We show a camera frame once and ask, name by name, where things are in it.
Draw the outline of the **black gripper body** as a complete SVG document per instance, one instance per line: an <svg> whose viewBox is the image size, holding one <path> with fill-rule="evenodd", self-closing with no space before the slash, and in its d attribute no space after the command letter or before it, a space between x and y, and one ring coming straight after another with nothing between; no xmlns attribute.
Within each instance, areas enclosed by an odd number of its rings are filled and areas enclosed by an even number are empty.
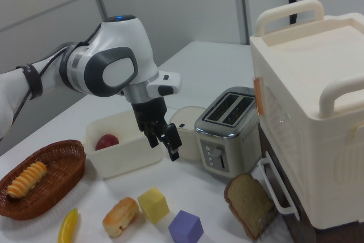
<svg viewBox="0 0 364 243"><path fill-rule="evenodd" d="M164 132L163 128L167 124L164 116L167 107L164 98L154 98L150 101L138 104L131 104L137 125L146 136L160 138Z"/></svg>

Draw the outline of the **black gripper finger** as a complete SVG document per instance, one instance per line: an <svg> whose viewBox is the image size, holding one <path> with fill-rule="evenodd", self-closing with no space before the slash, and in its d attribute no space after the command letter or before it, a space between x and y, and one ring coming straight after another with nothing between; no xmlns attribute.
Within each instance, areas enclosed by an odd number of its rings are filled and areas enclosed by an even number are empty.
<svg viewBox="0 0 364 243"><path fill-rule="evenodd" d="M152 130L145 129L144 135L147 137L149 145L152 149L159 144L158 138Z"/></svg>
<svg viewBox="0 0 364 243"><path fill-rule="evenodd" d="M164 144L167 148L168 155L171 161L179 159L179 147L182 145L178 130L174 123L167 124L164 130Z"/></svg>

